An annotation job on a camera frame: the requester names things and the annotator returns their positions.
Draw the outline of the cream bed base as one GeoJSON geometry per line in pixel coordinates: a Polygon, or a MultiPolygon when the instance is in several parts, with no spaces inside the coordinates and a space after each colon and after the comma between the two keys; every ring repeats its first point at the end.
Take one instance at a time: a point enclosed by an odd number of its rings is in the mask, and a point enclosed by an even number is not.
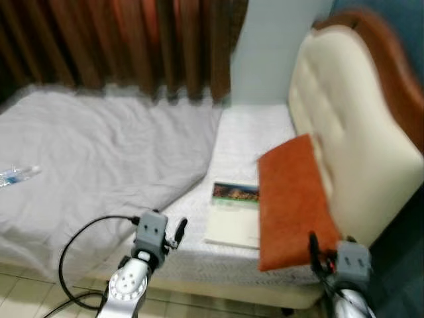
{"type": "Polygon", "coordinates": [[[306,309],[321,299],[323,288],[305,267],[281,272],[259,272],[255,266],[178,266],[157,270],[146,297],[168,300],[172,296],[225,299],[276,308],[306,309]]]}

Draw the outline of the white patterned mattress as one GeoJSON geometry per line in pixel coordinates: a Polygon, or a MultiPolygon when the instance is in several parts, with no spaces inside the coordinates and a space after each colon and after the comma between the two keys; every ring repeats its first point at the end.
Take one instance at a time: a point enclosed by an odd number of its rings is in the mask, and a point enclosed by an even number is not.
{"type": "Polygon", "coordinates": [[[169,231],[176,229],[181,218],[187,218],[188,222],[181,245],[158,270],[178,266],[255,266],[258,270],[258,249],[204,240],[213,187],[215,182],[258,185],[258,158],[294,136],[293,123],[284,104],[226,108],[220,118],[208,172],[164,210],[169,218],[169,231]]]}

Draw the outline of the cream book with picture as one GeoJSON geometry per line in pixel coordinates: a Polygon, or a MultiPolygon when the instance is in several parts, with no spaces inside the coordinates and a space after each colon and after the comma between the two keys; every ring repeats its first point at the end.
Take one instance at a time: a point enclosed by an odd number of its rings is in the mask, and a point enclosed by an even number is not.
{"type": "Polygon", "coordinates": [[[215,182],[204,240],[257,250],[259,199],[257,185],[215,182]]]}

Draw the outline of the brown red pleated curtain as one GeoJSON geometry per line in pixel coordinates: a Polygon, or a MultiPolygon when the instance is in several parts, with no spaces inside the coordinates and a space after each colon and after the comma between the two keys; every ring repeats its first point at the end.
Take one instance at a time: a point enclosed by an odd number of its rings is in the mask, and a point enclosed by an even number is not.
{"type": "Polygon", "coordinates": [[[220,102],[250,0],[0,0],[0,102],[28,85],[220,102]]]}

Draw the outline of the orange rectangular pillow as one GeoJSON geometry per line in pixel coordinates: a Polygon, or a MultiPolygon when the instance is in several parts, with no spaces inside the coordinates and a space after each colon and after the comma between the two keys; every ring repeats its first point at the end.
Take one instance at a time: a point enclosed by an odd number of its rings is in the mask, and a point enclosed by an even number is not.
{"type": "Polygon", "coordinates": [[[258,270],[306,266],[312,235],[320,252],[341,239],[312,140],[300,135],[258,159],[258,270]]]}

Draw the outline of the clear plastic water bottle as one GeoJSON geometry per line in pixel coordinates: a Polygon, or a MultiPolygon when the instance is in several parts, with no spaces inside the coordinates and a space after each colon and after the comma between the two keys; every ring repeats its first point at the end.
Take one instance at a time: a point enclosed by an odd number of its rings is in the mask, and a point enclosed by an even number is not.
{"type": "Polygon", "coordinates": [[[4,170],[4,172],[0,172],[0,188],[27,181],[37,176],[41,171],[42,169],[40,169],[40,166],[27,166],[4,170]]]}

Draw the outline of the light grey crumpled duvet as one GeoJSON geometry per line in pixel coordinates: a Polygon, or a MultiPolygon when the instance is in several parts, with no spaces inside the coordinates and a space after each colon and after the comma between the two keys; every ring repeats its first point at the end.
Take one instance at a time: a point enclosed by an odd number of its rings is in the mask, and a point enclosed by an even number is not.
{"type": "Polygon", "coordinates": [[[121,216],[164,210],[200,182],[221,106],[210,98],[153,101],[124,91],[82,95],[30,89],[0,111],[0,263],[70,282],[124,246],[121,216]]]}

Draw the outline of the cream padded wooden headboard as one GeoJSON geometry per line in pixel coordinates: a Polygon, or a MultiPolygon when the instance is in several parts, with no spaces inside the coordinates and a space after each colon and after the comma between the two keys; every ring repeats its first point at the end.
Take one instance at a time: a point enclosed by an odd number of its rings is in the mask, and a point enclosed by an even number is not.
{"type": "Polygon", "coordinates": [[[372,245],[423,182],[422,90],[390,24],[364,8],[316,22],[288,109],[312,139],[340,233],[372,245]]]}

